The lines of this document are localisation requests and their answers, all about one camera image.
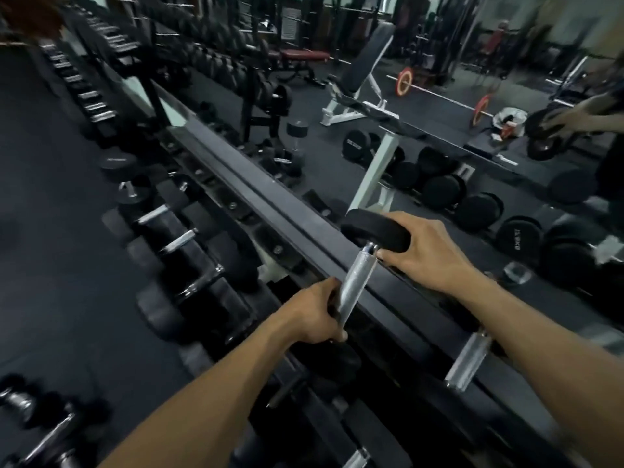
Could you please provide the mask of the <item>person's right hand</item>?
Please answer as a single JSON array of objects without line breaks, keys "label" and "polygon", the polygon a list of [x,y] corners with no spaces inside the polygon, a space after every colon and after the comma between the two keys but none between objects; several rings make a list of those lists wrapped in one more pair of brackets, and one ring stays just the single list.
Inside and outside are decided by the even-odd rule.
[{"label": "person's right hand", "polygon": [[407,252],[414,257],[414,276],[424,287],[457,297],[480,272],[453,242],[444,224],[406,212],[387,212],[387,216],[405,227],[411,235]]}]

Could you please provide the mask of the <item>person's left hand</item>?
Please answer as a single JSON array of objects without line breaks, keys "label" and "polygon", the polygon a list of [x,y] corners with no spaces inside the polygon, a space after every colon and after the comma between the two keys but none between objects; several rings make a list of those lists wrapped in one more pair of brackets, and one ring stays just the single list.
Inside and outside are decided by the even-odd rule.
[{"label": "person's left hand", "polygon": [[294,343],[322,343],[323,330],[342,327],[330,314],[330,303],[340,282],[329,277],[297,292],[274,314],[286,340]]}]

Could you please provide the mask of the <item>black dumbbell with chrome handle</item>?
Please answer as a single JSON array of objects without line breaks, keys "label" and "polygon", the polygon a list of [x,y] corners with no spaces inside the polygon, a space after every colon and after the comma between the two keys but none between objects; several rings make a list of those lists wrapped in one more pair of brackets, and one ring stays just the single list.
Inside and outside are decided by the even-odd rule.
[{"label": "black dumbbell with chrome handle", "polygon": [[378,206],[350,209],[340,220],[339,231],[359,248],[332,304],[333,316],[343,329],[378,264],[378,250],[404,253],[411,235]]}]

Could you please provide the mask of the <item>person's right forearm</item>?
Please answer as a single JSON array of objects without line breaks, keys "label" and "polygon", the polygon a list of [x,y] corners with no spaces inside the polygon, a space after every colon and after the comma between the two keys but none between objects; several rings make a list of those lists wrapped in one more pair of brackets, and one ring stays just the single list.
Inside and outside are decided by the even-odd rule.
[{"label": "person's right forearm", "polygon": [[593,468],[624,468],[624,359],[470,271],[448,293],[486,327]]}]

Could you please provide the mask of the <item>person's left forearm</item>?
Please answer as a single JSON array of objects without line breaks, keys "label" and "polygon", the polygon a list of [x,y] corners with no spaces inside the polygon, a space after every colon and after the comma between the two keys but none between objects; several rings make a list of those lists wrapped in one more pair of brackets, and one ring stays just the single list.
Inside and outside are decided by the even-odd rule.
[{"label": "person's left forearm", "polygon": [[292,321],[269,318],[156,409],[98,468],[227,468],[254,402],[297,336]]}]

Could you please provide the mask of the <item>black steel dumbbell rack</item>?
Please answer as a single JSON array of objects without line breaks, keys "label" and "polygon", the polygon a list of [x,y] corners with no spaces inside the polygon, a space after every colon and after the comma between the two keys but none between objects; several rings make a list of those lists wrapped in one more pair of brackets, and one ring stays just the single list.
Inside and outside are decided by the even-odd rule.
[{"label": "black steel dumbbell rack", "polygon": [[[187,121],[165,130],[174,145],[214,172],[315,271],[346,276],[356,257],[356,245],[342,235],[338,225],[262,172],[199,119],[193,119],[192,111],[177,98],[157,84],[151,85],[175,101],[174,109]],[[484,467],[591,468],[576,452],[557,446],[555,421],[518,371],[498,355],[485,357],[474,382],[463,393],[433,376],[433,370],[445,369],[434,362],[437,355],[457,357],[460,369],[475,368],[469,356],[480,355],[479,345],[487,339],[484,331],[469,336],[467,329],[475,330],[476,320],[455,300],[433,292],[426,295],[377,265],[355,309],[356,323],[368,318],[378,333],[392,340],[393,347],[409,356],[412,367],[432,364],[431,370],[419,371],[401,364],[389,375],[414,379],[410,395],[432,412],[429,418],[445,432],[436,446],[440,453],[447,451],[447,442],[469,455],[481,456]]]}]

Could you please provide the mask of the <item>barbell with red plates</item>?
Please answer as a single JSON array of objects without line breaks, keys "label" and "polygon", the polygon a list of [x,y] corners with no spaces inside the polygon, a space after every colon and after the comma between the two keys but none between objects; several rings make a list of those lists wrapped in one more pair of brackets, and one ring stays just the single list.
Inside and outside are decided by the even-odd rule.
[{"label": "barbell with red plates", "polygon": [[490,113],[487,109],[490,104],[490,97],[488,95],[485,95],[485,97],[473,106],[450,98],[442,93],[436,92],[435,90],[431,90],[430,88],[419,86],[414,82],[411,82],[414,79],[414,76],[410,73],[409,68],[400,71],[397,75],[385,74],[384,76],[389,80],[395,81],[395,93],[399,97],[404,97],[409,92],[415,90],[417,92],[432,96],[438,100],[446,101],[461,109],[470,111],[472,113],[472,119],[470,121],[471,128],[476,127],[477,124],[484,119],[484,117],[491,120],[495,117],[495,114]]}]

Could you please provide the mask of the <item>white bag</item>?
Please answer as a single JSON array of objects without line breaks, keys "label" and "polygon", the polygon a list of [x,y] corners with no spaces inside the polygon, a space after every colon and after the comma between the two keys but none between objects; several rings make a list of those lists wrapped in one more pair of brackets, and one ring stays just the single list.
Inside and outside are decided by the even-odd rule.
[{"label": "white bag", "polygon": [[515,107],[505,107],[492,117],[492,139],[498,142],[513,140],[525,135],[528,112]]}]

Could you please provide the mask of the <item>red padded bench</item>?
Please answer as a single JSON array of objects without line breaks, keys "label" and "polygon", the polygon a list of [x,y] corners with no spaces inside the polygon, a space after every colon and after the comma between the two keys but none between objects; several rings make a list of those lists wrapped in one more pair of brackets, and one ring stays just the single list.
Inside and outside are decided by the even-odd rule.
[{"label": "red padded bench", "polygon": [[328,52],[297,48],[282,48],[269,52],[271,72],[276,73],[279,83],[288,84],[301,79],[317,88],[325,88],[326,81],[316,77],[314,64],[327,63],[331,59]]}]

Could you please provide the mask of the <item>large wall mirror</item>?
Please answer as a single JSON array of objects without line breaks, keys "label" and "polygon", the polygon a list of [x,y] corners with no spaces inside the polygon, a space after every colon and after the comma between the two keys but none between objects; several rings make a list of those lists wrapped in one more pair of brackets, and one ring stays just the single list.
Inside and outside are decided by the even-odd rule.
[{"label": "large wall mirror", "polygon": [[[198,19],[188,12],[158,0],[137,0],[138,10],[151,21],[172,29],[187,44],[174,48],[184,53],[188,63],[212,79],[237,90],[251,109],[262,109],[264,125],[279,129],[278,120],[292,105],[291,91],[285,84],[268,77],[270,49],[256,30],[241,31],[210,17]],[[469,180],[485,174],[509,186],[530,189],[534,195],[556,208],[581,204],[589,199],[591,176],[579,168],[564,169],[559,175],[549,169],[540,172],[528,157],[504,153],[487,155],[460,147],[400,119],[397,128],[399,148],[383,178],[392,188],[415,192],[431,210],[450,213],[465,232],[483,235],[497,222],[491,237],[493,247],[511,259],[510,279],[522,284],[538,271],[544,278],[565,289],[589,291],[596,301],[605,300],[604,310],[612,320],[624,324],[624,262],[616,259],[612,236],[601,238],[598,230],[573,215],[564,215],[549,229],[536,215],[515,215],[502,220],[504,203],[490,191],[468,193]],[[343,156],[368,167],[375,143],[360,130],[350,131],[343,141]]]}]

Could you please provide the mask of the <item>white frame weight bench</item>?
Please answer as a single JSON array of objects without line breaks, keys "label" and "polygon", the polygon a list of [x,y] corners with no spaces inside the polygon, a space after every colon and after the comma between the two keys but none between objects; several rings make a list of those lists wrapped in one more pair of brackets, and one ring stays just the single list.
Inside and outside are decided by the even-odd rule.
[{"label": "white frame weight bench", "polygon": [[372,32],[361,52],[339,77],[329,76],[329,104],[322,110],[320,124],[332,126],[360,118],[369,118],[384,130],[381,142],[371,151],[371,161],[348,206],[348,210],[390,211],[395,190],[381,183],[399,148],[399,115],[386,109],[387,101],[373,72],[392,44],[396,26],[381,22]]}]

